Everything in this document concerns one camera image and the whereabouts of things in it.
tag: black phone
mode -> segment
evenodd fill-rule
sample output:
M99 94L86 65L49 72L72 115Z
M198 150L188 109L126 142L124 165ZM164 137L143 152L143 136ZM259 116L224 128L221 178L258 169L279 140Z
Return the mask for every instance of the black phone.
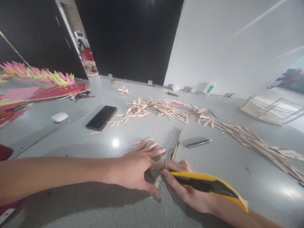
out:
M86 125L87 129L92 129L96 131L102 131L107 125L107 122L114 116L117 112L116 107L105 106L96 116L91 119L91 121Z

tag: black pen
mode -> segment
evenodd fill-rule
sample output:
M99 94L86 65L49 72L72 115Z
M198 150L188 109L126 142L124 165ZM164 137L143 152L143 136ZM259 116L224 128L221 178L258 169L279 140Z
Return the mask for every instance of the black pen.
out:
M200 142L196 142L196 143L193 143L193 144L189 144L186 147L189 149L189 148L192 148L192 147L195 147L195 146L204 145L204 144L209 143L211 141L212 141L212 139L207 139L207 140L204 140L204 141L200 141Z

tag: yellow utility knife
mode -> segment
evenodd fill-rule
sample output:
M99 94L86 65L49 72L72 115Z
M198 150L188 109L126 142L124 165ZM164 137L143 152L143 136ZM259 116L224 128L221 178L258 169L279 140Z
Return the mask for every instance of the yellow utility knife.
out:
M248 213L248 208L243 198L225 181L209 174L189 172L171 172L171 174L183 186L222 196Z

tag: left hand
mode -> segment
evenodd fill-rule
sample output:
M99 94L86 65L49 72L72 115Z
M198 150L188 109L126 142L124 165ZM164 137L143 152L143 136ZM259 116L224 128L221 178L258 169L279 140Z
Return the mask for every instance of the left hand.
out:
M114 183L130 189L144 190L151 197L159 201L161 196L159 190L154 184L145 181L144 172L149 168L157 170L163 168L163 164L151 158L164 153L166 149L162 148L151 151L157 146L157 142L145 147L146 144L147 141L144 141L134 150L117 158L115 167L118 172L116 172Z

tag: finger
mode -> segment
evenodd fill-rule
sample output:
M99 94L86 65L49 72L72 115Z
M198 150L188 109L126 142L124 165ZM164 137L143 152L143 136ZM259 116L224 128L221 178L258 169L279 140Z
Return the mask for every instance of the finger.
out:
M185 201L188 196L188 192L184 186L182 186L170 173L169 170L163 170L164 177L166 178L166 182L172 187L172 189L179 195L179 197Z
M169 159L165 159L164 167L168 170L173 170L177 172L187 172L187 169L184 164L177 163Z
M167 187L169 192L175 193L174 189L167 182L166 182L166 187Z
M157 146L157 142L151 143L149 146L147 146L146 148L142 149L142 152L149 152L150 150L152 150L156 146Z
M164 168L164 164L161 164L157 161L154 161L151 159L151 165L150 165L150 168L152 169L157 169L157 170L161 170L162 168Z
M149 193L150 197L160 202L161 200L161 193L160 191L154 186L154 184L151 184L149 182L143 181L141 184L141 187L139 190L144 190L147 193Z
M139 151L141 149L143 149L148 141L143 141L138 147L136 147L133 151Z
M156 157L156 156L158 156L158 155L160 155L164 152L166 152L166 149L161 148L161 149L158 149L158 150L147 152L147 154L148 154L149 157Z

